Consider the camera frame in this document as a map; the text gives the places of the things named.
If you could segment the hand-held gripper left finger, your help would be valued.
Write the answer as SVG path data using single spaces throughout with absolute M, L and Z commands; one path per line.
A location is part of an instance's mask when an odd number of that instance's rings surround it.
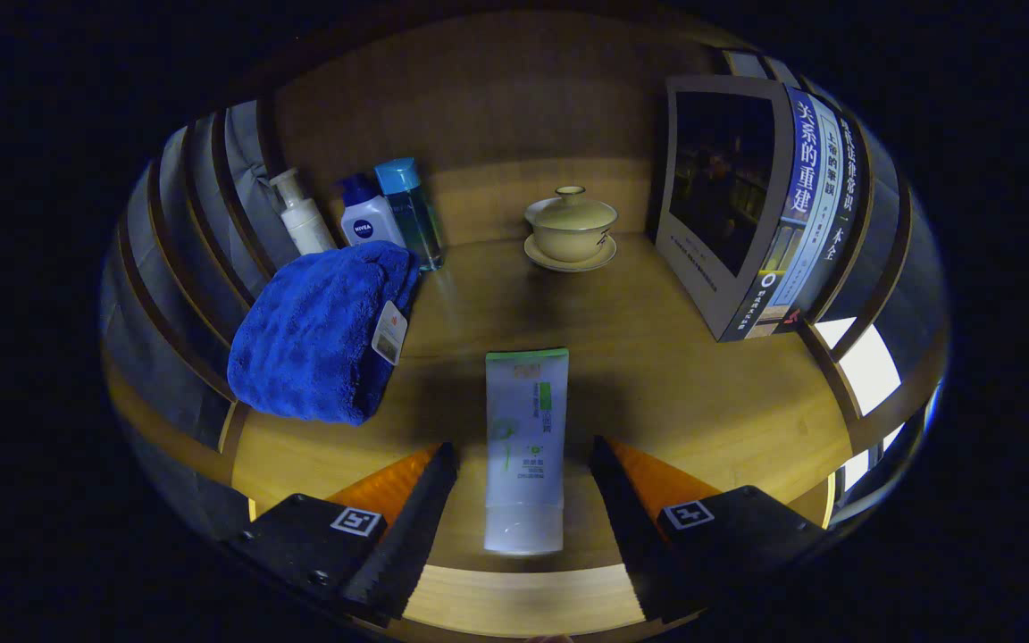
M 389 626 L 403 619 L 457 471 L 453 444 L 421 449 L 327 499 L 290 494 L 226 550 L 301 601 Z

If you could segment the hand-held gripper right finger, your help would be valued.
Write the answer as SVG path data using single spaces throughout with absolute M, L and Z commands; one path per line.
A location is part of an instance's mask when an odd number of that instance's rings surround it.
M 825 538 L 818 522 L 756 486 L 719 491 L 612 437 L 596 436 L 589 466 L 649 620 L 675 622 L 746 598 Z

